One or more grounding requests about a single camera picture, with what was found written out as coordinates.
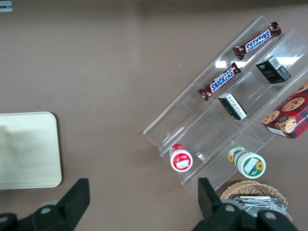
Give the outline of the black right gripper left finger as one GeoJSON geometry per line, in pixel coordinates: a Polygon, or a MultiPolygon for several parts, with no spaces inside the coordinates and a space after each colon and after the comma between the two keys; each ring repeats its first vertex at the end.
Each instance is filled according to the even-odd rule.
{"type": "Polygon", "coordinates": [[[89,204],[89,179],[79,179],[57,204],[43,206],[31,216],[33,230],[73,231],[89,204]]]}

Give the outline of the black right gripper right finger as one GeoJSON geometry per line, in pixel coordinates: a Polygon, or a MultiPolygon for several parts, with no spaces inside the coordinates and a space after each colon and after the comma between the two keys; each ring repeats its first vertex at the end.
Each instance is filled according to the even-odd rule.
{"type": "Polygon", "coordinates": [[[235,205],[222,203],[207,178],[198,180],[198,203],[204,219],[195,231],[238,231],[241,211],[235,205]]]}

